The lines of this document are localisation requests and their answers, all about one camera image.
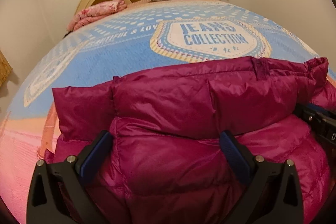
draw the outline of puffer jacket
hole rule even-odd
[[[87,190],[111,223],[215,224],[244,190],[219,148],[219,133],[230,130],[254,155],[294,160],[307,224],[328,196],[330,168],[292,112],[296,103],[336,108],[327,72],[326,58],[242,57],[53,89],[62,134],[52,161],[109,130],[113,150]]]

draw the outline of bed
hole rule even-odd
[[[106,0],[81,0],[77,10]],[[71,33],[26,78],[0,127],[0,196],[20,223],[35,164],[60,135],[51,88],[241,56],[305,62],[316,52],[275,22],[219,0],[125,0],[129,8]],[[328,80],[336,86],[336,74]]]

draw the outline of metal screw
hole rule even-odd
[[[71,155],[71,156],[67,157],[67,162],[68,163],[73,163],[75,160],[76,160],[76,156]]]
[[[286,160],[286,163],[287,163],[289,166],[293,166],[293,165],[294,165],[294,161],[291,160],[291,159]]]
[[[263,162],[263,161],[265,160],[265,158],[264,158],[262,155],[257,155],[257,156],[255,157],[255,160],[256,160],[257,162]]]
[[[36,163],[37,166],[42,166],[44,165],[44,160],[39,160],[37,163]]]

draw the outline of curtain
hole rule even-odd
[[[6,81],[11,71],[12,71],[11,66],[9,65],[6,58],[0,51],[0,86]]]

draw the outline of folded pink blanket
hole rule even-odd
[[[90,6],[89,8],[83,9],[73,17],[67,27],[67,31],[76,31],[84,25],[100,20],[111,14],[120,12],[125,8],[127,8],[127,5],[125,4],[124,0],[105,1]]]

